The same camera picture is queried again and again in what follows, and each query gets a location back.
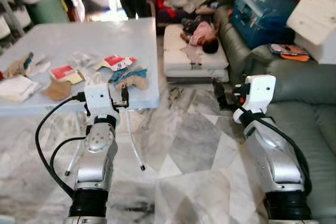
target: blue suitcase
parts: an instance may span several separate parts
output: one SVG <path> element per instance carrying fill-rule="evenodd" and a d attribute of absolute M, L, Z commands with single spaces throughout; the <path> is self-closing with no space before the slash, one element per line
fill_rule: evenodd
<path fill-rule="evenodd" d="M 295 6 L 293 0 L 235 0 L 232 24 L 250 49 L 268 43 L 290 44 L 293 31 L 286 21 Z"/>

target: white mattress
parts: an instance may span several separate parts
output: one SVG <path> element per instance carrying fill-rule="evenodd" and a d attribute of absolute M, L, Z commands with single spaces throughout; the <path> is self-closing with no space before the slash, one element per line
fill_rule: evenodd
<path fill-rule="evenodd" d="M 196 75 L 197 73 L 206 73 L 207 70 L 224 70 L 228 67 L 228 61 L 219 43 L 218 51 L 215 54 L 207 54 L 202 50 L 202 47 L 197 47 L 197 54 L 201 57 L 202 65 L 197 66 L 197 69 L 193 69 L 194 66 L 192 66 L 186 53 L 181 51 L 181 49 L 187 46 L 187 43 L 180 38 L 182 31 L 182 25 L 169 25 L 166 27 L 164 33 L 163 62 L 164 72 L 167 76 L 172 77 L 169 73 L 171 74 L 173 71 L 195 71 L 193 75 Z"/>
<path fill-rule="evenodd" d="M 212 77 L 222 82 L 229 81 L 229 73 L 227 69 L 213 70 L 169 70 L 166 73 L 168 77 Z"/>

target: child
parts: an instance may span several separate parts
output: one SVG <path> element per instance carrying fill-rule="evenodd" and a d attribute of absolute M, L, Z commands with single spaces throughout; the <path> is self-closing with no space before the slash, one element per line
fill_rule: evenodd
<path fill-rule="evenodd" d="M 197 17 L 193 20 L 182 20 L 184 26 L 183 30 L 189 34 L 181 33 L 180 37 L 187 43 L 193 46 L 202 46 L 203 51 L 207 54 L 214 54 L 218 50 L 217 34 L 220 28 L 220 22 L 216 24 L 214 29 L 213 25 L 208 21 L 203 21 L 201 17 Z"/>

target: white marble tile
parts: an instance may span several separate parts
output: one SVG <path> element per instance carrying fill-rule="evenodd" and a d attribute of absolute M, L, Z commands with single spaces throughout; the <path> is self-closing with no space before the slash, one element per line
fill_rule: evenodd
<path fill-rule="evenodd" d="M 193 93 L 184 90 L 177 98 L 170 99 L 170 90 L 165 90 L 161 93 L 160 107 L 143 112 L 145 118 L 134 136 L 145 162 L 157 172 L 175 139 L 177 127 L 183 122 Z"/>
<path fill-rule="evenodd" d="M 109 194 L 108 223 L 152 223 L 157 173 L 150 166 L 141 171 L 130 143 L 118 144 Z"/>
<path fill-rule="evenodd" d="M 130 110 L 130 123 L 131 123 L 131 132 L 135 132 L 142 124 L 145 115 L 141 114 L 137 110 Z M 128 133 L 127 127 L 127 112 L 125 109 L 119 110 L 120 123 L 115 128 L 116 134 Z"/>
<path fill-rule="evenodd" d="M 159 178 L 170 177 L 181 175 L 182 172 L 176 165 L 176 163 L 172 160 L 170 155 L 167 155 L 159 172 Z"/>
<path fill-rule="evenodd" d="M 202 114 L 205 118 L 207 118 L 210 122 L 216 125 L 218 117 L 217 115 L 209 115 L 209 114 Z"/>
<path fill-rule="evenodd" d="M 176 129 L 169 155 L 183 173 L 211 169 L 221 131 L 199 113 L 189 113 Z"/>
<path fill-rule="evenodd" d="M 156 182 L 155 223 L 228 224 L 229 179 L 225 171 L 159 179 Z"/>
<path fill-rule="evenodd" d="M 268 224 L 268 214 L 263 202 L 258 205 L 257 210 L 248 220 L 248 224 Z"/>
<path fill-rule="evenodd" d="M 225 117 L 225 116 L 218 117 L 216 126 L 234 140 L 240 143 L 245 141 L 243 134 L 244 126 L 242 124 L 236 123 L 232 117 Z"/>
<path fill-rule="evenodd" d="M 219 105 L 213 90 L 197 90 L 189 112 L 219 115 Z"/>
<path fill-rule="evenodd" d="M 212 169 L 229 167 L 236 157 L 240 144 L 222 132 L 214 158 Z"/>
<path fill-rule="evenodd" d="M 243 144 L 227 169 L 230 177 L 230 214 L 239 223 L 248 223 L 264 192 L 256 172 L 255 159 Z"/>

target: white table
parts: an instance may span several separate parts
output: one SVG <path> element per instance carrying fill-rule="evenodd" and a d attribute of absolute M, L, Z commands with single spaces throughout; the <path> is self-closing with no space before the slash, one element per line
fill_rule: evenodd
<path fill-rule="evenodd" d="M 51 56 L 50 69 L 67 64 L 74 52 L 100 55 L 105 58 L 121 55 L 137 58 L 134 66 L 147 69 L 148 88 L 129 89 L 130 109 L 157 108 L 159 106 L 158 63 L 156 53 L 155 19 L 144 18 L 125 22 L 96 22 L 37 25 L 11 49 L 0 56 L 0 69 L 4 71 L 14 60 L 29 52 Z M 103 81 L 108 81 L 112 71 L 99 70 Z M 50 85 L 49 71 L 32 77 L 46 89 Z M 71 95 L 83 91 L 85 83 L 72 86 Z M 41 92 L 35 93 L 23 103 L 0 98 L 0 116 L 45 113 L 59 102 L 51 101 Z M 66 111 L 83 111 L 83 104 L 70 102 L 63 106 Z"/>

